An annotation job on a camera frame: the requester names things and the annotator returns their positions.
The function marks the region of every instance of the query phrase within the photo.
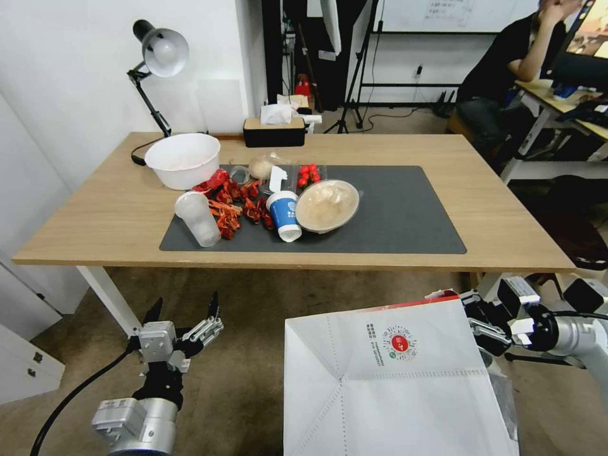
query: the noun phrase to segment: lamp arm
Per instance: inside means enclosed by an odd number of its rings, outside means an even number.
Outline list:
[[[152,118],[154,119],[156,124],[159,126],[159,128],[162,130],[163,135],[165,137],[169,137],[169,136],[171,136],[171,125],[167,122],[165,117],[163,117],[163,115],[155,109],[155,107],[152,105],[151,101],[149,100],[148,96],[144,92],[144,89],[141,88],[140,81],[152,74],[150,72],[144,73],[144,72],[139,71],[139,69],[143,66],[144,66],[144,62],[141,62],[138,66],[136,66],[132,70],[129,70],[127,72],[127,75],[129,76],[129,79],[131,80],[131,82],[135,85],[135,88],[139,92],[139,95],[143,98],[144,103],[146,103],[146,106],[150,110],[150,114],[152,115]]]

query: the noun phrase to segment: person's arm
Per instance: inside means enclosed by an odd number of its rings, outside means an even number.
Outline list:
[[[540,27],[528,54],[524,59],[514,60],[508,64],[509,70],[515,74],[517,79],[530,82],[539,74],[547,56],[553,29],[563,17],[564,11],[558,4],[551,5],[542,11],[539,16]]]

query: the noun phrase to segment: lamp shade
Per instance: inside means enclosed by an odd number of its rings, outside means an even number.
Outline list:
[[[153,75],[171,77],[184,69],[189,48],[181,34],[168,28],[154,28],[140,19],[133,24],[133,33],[141,41],[141,52]]]

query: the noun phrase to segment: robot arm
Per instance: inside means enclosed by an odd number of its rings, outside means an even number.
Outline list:
[[[608,410],[608,320],[597,318],[608,318],[608,288],[596,280],[577,279],[564,293],[564,299],[575,311],[550,312],[541,305],[529,307],[531,318],[515,320],[510,325],[514,343],[579,361],[599,385]],[[596,318],[580,316],[592,312]]]
[[[160,307],[155,317],[158,318]],[[175,329],[173,322],[145,323],[134,343],[146,362],[144,385],[130,398],[102,401],[91,422],[109,441],[110,455],[171,455],[175,418],[182,407],[182,375],[190,358],[205,349],[223,330],[217,292],[208,317],[190,329]]]
[[[502,280],[498,301],[492,303],[472,292],[460,297],[480,348],[500,356],[518,345],[543,354],[541,358],[510,355],[510,360],[548,360],[584,367],[599,385],[608,410],[608,288],[596,280],[575,280],[564,293],[574,310],[563,312],[551,312],[541,305],[540,297],[522,277]]]

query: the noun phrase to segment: dark gray table mat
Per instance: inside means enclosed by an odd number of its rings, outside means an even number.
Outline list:
[[[262,224],[240,217],[234,239],[202,248],[186,224],[173,217],[161,250],[305,253],[466,253],[460,236],[421,167],[328,166],[328,178],[350,182],[363,192],[355,216],[327,234],[304,231],[285,243]]]

